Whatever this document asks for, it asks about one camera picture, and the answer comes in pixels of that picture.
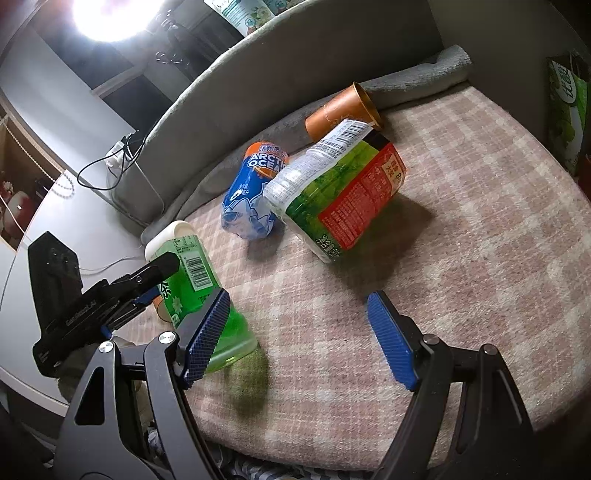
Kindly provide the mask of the green tea bottle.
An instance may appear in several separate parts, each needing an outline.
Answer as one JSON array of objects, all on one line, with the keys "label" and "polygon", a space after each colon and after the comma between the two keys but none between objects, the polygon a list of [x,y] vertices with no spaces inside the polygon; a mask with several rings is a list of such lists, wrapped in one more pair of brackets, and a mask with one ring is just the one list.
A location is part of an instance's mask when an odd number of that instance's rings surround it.
[{"label": "green tea bottle", "polygon": [[[178,328],[187,315],[204,306],[219,281],[197,232],[189,223],[174,221],[165,227],[146,245],[145,258],[150,262],[166,252],[179,258],[179,270],[159,286],[159,291],[172,325]],[[256,336],[245,317],[230,308],[228,322],[206,371],[211,373],[228,367],[252,353],[256,346]]]}]

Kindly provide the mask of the orange paper cup near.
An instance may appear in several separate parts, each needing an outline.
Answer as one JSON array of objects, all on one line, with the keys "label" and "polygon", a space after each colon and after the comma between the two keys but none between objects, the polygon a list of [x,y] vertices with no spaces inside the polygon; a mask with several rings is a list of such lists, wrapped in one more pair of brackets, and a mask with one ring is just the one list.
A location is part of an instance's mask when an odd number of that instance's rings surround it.
[{"label": "orange paper cup near", "polygon": [[170,314],[167,311],[166,305],[160,295],[152,300],[152,305],[158,318],[165,323],[172,323]]}]

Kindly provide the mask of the orange paper cup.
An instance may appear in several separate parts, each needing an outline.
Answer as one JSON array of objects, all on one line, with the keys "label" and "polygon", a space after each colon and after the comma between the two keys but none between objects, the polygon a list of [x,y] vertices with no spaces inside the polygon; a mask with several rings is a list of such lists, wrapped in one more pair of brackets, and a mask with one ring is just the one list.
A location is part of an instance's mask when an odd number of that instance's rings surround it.
[{"label": "orange paper cup", "polygon": [[160,295],[152,300],[152,305],[158,318],[165,323],[172,323],[170,314],[167,311],[166,305]]},{"label": "orange paper cup", "polygon": [[345,119],[368,123],[376,130],[383,128],[377,107],[362,85],[356,82],[311,113],[305,119],[304,127],[311,140],[317,142]]}]

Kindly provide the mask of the orange paper cup far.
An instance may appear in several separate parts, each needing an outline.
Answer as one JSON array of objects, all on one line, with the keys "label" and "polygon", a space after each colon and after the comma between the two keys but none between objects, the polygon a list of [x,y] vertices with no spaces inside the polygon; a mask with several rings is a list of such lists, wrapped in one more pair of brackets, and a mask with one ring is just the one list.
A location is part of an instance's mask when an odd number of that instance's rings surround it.
[{"label": "orange paper cup far", "polygon": [[317,142],[345,119],[368,123],[376,130],[383,128],[377,107],[362,85],[356,82],[311,113],[305,119],[304,127],[311,140]]}]

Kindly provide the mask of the blue Arctic Ocean can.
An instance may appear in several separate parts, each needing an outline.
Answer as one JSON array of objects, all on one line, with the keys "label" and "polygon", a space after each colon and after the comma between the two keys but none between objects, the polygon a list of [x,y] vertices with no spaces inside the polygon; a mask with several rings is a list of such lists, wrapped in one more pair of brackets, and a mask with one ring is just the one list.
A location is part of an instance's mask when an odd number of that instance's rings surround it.
[{"label": "blue Arctic Ocean can", "polygon": [[246,149],[238,175],[222,201],[223,230],[247,241],[270,234],[276,215],[264,200],[263,190],[287,163],[287,152],[271,142],[259,141]]}]

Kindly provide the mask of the white power strip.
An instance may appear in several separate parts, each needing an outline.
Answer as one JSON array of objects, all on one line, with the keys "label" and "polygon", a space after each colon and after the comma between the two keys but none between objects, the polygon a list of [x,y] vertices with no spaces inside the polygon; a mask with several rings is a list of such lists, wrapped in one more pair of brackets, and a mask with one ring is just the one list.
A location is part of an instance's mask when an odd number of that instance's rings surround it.
[{"label": "white power strip", "polygon": [[104,162],[110,169],[120,169],[125,156],[125,140],[116,142],[107,152]]}]

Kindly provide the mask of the pink plaid blanket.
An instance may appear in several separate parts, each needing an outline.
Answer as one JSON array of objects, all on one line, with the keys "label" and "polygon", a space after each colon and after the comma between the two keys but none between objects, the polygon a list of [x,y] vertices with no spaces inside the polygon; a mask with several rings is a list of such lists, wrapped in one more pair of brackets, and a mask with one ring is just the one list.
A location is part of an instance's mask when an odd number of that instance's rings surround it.
[{"label": "pink plaid blanket", "polygon": [[373,470],[410,393],[367,319],[382,290],[426,333],[496,345],[547,456],[590,437],[590,204],[543,145],[470,85],[386,115],[406,181],[325,264],[293,232],[245,242],[212,200],[189,223],[259,344],[187,393],[211,441],[286,464]]}]

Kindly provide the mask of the black light tripod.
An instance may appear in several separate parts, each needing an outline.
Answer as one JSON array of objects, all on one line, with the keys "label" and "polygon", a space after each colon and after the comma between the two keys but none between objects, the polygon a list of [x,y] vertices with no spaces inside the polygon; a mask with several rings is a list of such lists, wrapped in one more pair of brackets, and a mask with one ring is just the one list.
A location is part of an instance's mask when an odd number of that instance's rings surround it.
[{"label": "black light tripod", "polygon": [[159,13],[156,22],[169,42],[167,50],[156,52],[157,63],[176,67],[189,80],[197,79],[211,66],[215,59],[214,49],[179,24],[171,10]]}]

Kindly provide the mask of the grey rolled blanket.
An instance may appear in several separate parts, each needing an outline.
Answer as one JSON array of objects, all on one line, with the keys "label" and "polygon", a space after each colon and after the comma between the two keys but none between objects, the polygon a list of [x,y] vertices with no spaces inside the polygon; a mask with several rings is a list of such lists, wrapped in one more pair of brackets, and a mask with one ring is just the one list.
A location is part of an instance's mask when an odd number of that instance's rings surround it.
[{"label": "grey rolled blanket", "polygon": [[149,130],[112,201],[147,243],[228,190],[245,148],[311,142],[304,121],[353,83],[381,110],[467,80],[425,1],[305,1],[218,57]]}]

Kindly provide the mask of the green paper bag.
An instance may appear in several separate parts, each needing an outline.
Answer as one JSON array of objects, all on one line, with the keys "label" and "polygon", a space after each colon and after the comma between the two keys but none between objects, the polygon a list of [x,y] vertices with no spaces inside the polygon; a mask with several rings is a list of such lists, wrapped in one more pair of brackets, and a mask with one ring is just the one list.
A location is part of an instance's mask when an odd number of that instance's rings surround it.
[{"label": "green paper bag", "polygon": [[590,149],[590,64],[576,51],[547,58],[550,150],[578,177]]}]

